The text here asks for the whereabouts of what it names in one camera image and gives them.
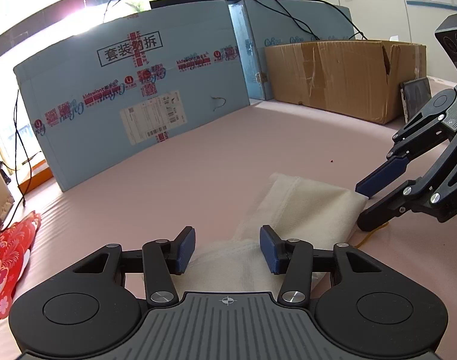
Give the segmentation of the large blue cardboard box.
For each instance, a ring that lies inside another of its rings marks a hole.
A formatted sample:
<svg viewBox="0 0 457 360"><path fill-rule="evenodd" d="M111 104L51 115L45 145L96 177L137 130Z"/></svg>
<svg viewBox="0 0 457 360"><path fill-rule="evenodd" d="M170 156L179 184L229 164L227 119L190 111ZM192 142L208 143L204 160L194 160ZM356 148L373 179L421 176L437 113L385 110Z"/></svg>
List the large blue cardboard box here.
<svg viewBox="0 0 457 360"><path fill-rule="evenodd" d="M32 55L14 74L62 190L250 103L224 1L100 24Z"/></svg>

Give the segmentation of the red patterned bag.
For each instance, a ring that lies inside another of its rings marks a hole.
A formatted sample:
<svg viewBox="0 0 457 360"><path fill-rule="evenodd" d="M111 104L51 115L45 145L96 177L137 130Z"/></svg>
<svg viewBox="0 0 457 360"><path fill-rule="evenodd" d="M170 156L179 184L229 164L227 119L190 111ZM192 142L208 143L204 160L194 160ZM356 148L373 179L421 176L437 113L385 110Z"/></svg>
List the red patterned bag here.
<svg viewBox="0 0 457 360"><path fill-rule="evenodd" d="M0 320L10 312L15 288L23 274L25 254L40 226L41 215L32 211L0 233Z"/></svg>

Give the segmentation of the black tablet leaning on box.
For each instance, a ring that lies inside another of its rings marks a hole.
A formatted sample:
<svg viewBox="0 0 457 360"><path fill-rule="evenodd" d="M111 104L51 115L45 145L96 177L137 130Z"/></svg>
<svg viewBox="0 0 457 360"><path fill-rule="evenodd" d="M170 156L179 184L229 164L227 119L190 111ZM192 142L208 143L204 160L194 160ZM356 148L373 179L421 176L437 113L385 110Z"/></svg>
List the black tablet leaning on box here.
<svg viewBox="0 0 457 360"><path fill-rule="evenodd" d="M408 123L431 99L431 89L427 77L403 82L400 86L402 109L405 123Z"/></svg>

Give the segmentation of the brown cardboard box on table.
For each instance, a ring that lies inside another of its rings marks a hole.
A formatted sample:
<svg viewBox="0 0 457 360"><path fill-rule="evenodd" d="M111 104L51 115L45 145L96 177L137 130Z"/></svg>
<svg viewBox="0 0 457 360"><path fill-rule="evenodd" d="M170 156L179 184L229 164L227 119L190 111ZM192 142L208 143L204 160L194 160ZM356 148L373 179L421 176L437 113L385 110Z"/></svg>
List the brown cardboard box on table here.
<svg viewBox="0 0 457 360"><path fill-rule="evenodd" d="M385 125L402 114L400 85L426 77L426 46L401 41L311 41L270 46L275 100Z"/></svg>

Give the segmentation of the white fabric shopping bag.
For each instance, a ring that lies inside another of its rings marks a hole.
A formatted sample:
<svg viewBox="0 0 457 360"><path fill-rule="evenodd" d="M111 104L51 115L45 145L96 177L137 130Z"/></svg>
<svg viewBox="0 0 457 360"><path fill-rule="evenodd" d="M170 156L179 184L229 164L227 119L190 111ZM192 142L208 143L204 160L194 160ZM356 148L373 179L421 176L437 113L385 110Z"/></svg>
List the white fabric shopping bag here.
<svg viewBox="0 0 457 360"><path fill-rule="evenodd" d="M259 246L269 225L283 239L310 242L330 250L350 239L366 205L363 195L342 187L274 173L229 241L198 248L174 283L179 294L198 292L270 292L278 294L282 275L270 272Z"/></svg>

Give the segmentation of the yellow rubber band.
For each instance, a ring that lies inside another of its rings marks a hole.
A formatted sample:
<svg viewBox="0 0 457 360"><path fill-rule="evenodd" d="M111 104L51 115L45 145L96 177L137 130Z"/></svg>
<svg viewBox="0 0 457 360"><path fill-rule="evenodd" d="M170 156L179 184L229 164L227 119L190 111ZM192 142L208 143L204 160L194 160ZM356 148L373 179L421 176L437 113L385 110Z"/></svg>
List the yellow rubber band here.
<svg viewBox="0 0 457 360"><path fill-rule="evenodd" d="M378 228L372 230L371 232L368 233L367 236L365 236L362 241L360 241L358 244L356 244L355 248L360 249L363 245L365 245L379 230L387 227L389 225L389 222L384 223L383 225L380 225Z"/></svg>

